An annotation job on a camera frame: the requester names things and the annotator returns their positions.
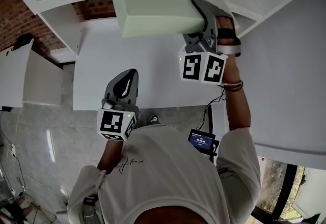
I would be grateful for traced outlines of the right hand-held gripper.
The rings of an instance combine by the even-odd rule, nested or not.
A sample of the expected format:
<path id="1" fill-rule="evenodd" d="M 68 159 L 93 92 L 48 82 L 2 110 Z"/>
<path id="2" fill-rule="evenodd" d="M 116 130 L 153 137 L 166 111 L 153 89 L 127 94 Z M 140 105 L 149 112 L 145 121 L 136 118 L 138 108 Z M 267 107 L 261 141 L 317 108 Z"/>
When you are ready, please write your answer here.
<path id="1" fill-rule="evenodd" d="M 232 29 L 218 29 L 217 17 L 232 16 L 206 0 L 191 0 L 204 19 L 201 34 L 184 34 L 186 46 L 179 52 L 180 77 L 183 81 L 221 84 L 228 56 L 241 54 L 241 42 L 219 45 L 217 38 L 232 38 Z"/>

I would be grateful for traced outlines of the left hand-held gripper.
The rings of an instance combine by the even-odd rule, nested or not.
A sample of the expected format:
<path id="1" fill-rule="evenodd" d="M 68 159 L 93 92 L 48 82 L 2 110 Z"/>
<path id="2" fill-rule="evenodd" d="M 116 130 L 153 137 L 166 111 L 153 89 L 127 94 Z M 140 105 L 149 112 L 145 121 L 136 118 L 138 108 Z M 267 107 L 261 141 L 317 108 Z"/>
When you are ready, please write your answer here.
<path id="1" fill-rule="evenodd" d="M 139 74 L 129 69 L 118 74 L 106 87 L 102 108 L 97 111 L 97 132 L 112 141 L 126 142 L 137 124 Z"/>

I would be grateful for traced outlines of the person's right hand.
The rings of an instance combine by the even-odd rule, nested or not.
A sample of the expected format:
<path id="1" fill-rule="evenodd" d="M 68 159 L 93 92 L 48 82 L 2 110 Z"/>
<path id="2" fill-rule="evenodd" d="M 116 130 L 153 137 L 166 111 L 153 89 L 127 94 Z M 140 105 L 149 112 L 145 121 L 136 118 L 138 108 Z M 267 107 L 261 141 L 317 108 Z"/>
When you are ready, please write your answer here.
<path id="1" fill-rule="evenodd" d="M 218 23 L 218 39 L 234 39 L 236 32 L 232 18 L 226 16 L 217 16 Z"/>

